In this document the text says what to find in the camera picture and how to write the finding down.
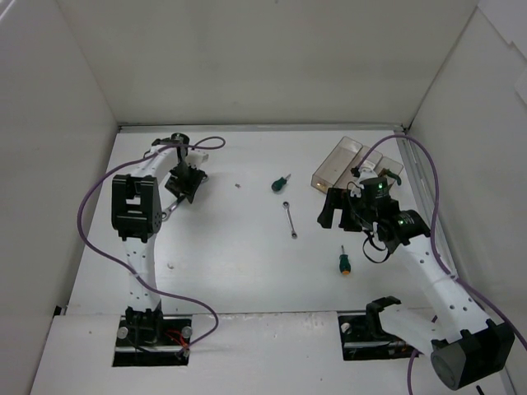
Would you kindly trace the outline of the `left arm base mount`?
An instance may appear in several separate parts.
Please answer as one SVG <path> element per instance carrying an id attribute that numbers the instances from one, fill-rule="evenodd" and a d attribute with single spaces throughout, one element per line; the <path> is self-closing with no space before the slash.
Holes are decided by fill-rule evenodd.
<path id="1" fill-rule="evenodd" d="M 165 316 L 154 326 L 143 319 L 132 323 L 119 319 L 114 342 L 113 367 L 174 367 L 189 363 L 188 346 L 193 336 L 190 316 Z"/>

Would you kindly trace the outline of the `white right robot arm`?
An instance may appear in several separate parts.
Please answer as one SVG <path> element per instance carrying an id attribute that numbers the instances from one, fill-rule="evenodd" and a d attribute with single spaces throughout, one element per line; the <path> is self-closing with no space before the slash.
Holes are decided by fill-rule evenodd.
<path id="1" fill-rule="evenodd" d="M 341 229 L 376 237 L 389 257 L 401 253 L 404 266 L 426 296 L 437 320 L 432 322 L 386 296 L 366 306 L 364 328 L 375 339 L 396 336 L 429 357 L 441 382 L 455 391 L 502 370 L 515 340 L 513 327 L 495 323 L 459 281 L 439 265 L 431 230 L 414 210 L 403 211 L 389 195 L 386 177 L 355 170 L 353 190 L 328 188 L 317 221 L 331 228 L 340 210 Z"/>

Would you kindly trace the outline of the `green handled cutters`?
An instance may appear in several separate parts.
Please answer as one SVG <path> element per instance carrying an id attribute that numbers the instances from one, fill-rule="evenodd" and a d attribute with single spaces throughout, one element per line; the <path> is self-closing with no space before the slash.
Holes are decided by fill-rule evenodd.
<path id="1" fill-rule="evenodd" d="M 394 172 L 392 172 L 390 169 L 384 168 L 380 173 L 379 176 L 385 176 L 387 178 L 391 178 L 395 181 L 395 183 L 400 186 L 402 184 L 402 179 L 400 176 Z"/>

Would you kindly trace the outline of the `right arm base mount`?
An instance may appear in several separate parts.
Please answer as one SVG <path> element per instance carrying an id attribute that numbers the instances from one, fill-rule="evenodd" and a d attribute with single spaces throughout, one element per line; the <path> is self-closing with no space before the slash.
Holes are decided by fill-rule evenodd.
<path id="1" fill-rule="evenodd" d="M 344 361 L 409 359 L 414 348 L 390 334 L 376 336 L 364 312 L 338 313 L 338 330 Z"/>

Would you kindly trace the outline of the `large silver ratchet wrench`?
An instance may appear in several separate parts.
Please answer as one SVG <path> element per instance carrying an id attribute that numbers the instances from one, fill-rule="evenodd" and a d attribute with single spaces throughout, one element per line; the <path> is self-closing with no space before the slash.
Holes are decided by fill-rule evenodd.
<path id="1" fill-rule="evenodd" d="M 172 202 L 167 208 L 162 212 L 162 220 L 167 221 L 172 212 L 179 206 L 184 200 L 187 200 L 189 203 L 194 201 L 194 196 L 199 188 L 199 186 L 205 183 L 208 180 L 208 176 L 205 174 L 200 181 L 198 181 L 191 189 L 184 191 L 175 181 L 174 177 L 170 177 L 166 182 L 166 189 L 175 196 L 175 201 Z"/>

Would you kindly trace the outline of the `small silver ratchet wrench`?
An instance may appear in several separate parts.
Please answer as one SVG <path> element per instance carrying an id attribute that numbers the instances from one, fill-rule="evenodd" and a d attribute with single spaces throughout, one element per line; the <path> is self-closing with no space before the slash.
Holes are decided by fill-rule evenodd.
<path id="1" fill-rule="evenodd" d="M 287 202 L 287 201 L 284 201 L 282 203 L 282 207 L 286 213 L 286 216 L 287 216 L 287 222 L 288 222 L 288 225 L 289 225 L 289 228 L 290 228 L 290 231 L 291 231 L 291 237 L 293 239 L 296 239 L 297 238 L 297 232 L 296 232 L 296 229 L 294 227 L 294 224 L 293 224 L 293 220 L 292 220 L 292 217 L 291 217 L 291 211 L 290 211 L 290 203 Z"/>

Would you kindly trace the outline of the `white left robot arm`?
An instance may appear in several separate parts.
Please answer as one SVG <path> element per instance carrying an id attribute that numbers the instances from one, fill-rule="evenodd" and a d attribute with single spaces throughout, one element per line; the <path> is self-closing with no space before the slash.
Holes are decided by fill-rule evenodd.
<path id="1" fill-rule="evenodd" d="M 174 207 L 183 200 L 192 202 L 208 178 L 200 169 L 208 155 L 189 145 L 190 138 L 183 133 L 156 139 L 145 161 L 112 179 L 111 224 L 124 242 L 126 263 L 133 269 L 125 318 L 136 323 L 135 336 L 149 346 L 165 334 L 161 296 L 152 291 L 156 235 Z"/>

